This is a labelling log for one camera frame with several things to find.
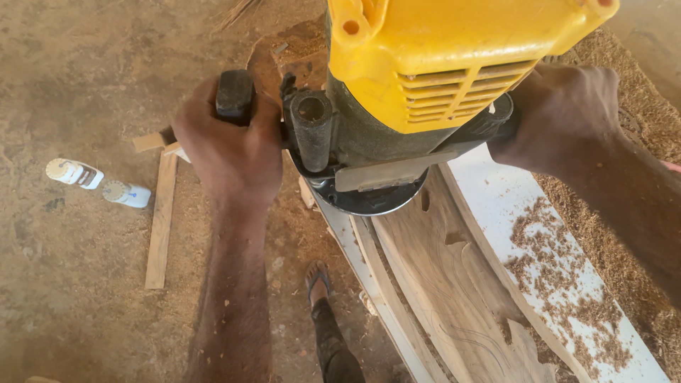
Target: hand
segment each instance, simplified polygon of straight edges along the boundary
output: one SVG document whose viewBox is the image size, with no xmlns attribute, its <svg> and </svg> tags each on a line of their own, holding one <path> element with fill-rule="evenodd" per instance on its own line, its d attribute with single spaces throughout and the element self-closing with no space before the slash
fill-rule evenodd
<svg viewBox="0 0 681 383">
<path fill-rule="evenodd" d="M 538 64 L 511 92 L 522 120 L 515 138 L 488 142 L 492 159 L 558 178 L 598 166 L 624 138 L 617 83 L 609 69 Z"/>
<path fill-rule="evenodd" d="M 218 76 L 199 85 L 172 124 L 175 136 L 214 204 L 267 209 L 281 187 L 281 110 L 270 97 L 255 98 L 251 125 L 217 119 Z"/>
</svg>

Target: leg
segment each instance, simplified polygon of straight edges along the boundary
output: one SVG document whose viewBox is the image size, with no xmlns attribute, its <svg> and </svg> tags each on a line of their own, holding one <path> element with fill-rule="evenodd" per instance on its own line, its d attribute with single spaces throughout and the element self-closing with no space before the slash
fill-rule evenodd
<svg viewBox="0 0 681 383">
<path fill-rule="evenodd" d="M 314 261 L 308 268 L 305 277 L 308 286 L 318 272 L 328 278 L 322 261 Z M 312 321 L 317 334 L 317 357 L 324 383 L 364 383 L 360 363 L 348 350 L 329 305 L 326 285 L 322 278 L 317 278 L 314 284 L 310 289 L 310 302 L 313 304 Z"/>
</svg>

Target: white plastic bottle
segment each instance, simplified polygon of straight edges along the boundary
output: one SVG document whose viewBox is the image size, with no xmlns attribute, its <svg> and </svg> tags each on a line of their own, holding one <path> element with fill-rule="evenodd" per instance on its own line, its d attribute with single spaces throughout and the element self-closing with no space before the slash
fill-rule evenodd
<svg viewBox="0 0 681 383">
<path fill-rule="evenodd" d="M 45 167 L 47 177 L 66 183 L 77 184 L 83 189 L 95 189 L 104 178 L 104 173 L 90 165 L 72 159 L 55 158 Z"/>
<path fill-rule="evenodd" d="M 107 201 L 142 208 L 149 203 L 151 190 L 139 185 L 109 181 L 104 184 L 101 194 Z"/>
</svg>

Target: concrete floor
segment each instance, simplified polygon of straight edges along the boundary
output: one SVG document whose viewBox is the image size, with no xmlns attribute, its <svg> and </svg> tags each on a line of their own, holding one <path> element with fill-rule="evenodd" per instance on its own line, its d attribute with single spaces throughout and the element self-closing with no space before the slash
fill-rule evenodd
<svg viewBox="0 0 681 383">
<path fill-rule="evenodd" d="M 620 0 L 606 25 L 671 105 L 681 110 L 681 1 Z"/>
<path fill-rule="evenodd" d="M 235 1 L 0 1 L 0 382 L 179 382 L 204 276 L 209 211 L 180 161 L 164 290 L 144 290 L 153 201 L 111 204 L 51 181 L 52 158 L 155 188 L 158 151 L 133 137 L 164 128 L 207 76 L 244 67 L 253 43 L 323 12 L 320 0 L 264 0 L 211 36 Z M 303 274 L 331 268 L 332 304 L 368 381 L 400 363 L 359 285 L 285 169 L 266 243 L 277 382 L 320 382 Z"/>
</svg>

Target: black pants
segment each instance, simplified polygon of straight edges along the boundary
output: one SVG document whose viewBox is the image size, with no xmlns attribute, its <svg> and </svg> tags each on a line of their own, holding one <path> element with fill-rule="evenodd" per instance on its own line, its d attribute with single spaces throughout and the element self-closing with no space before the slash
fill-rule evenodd
<svg viewBox="0 0 681 383">
<path fill-rule="evenodd" d="M 364 383 L 357 358 L 350 353 L 327 298 L 312 308 L 317 333 L 317 357 L 324 383 Z"/>
</svg>

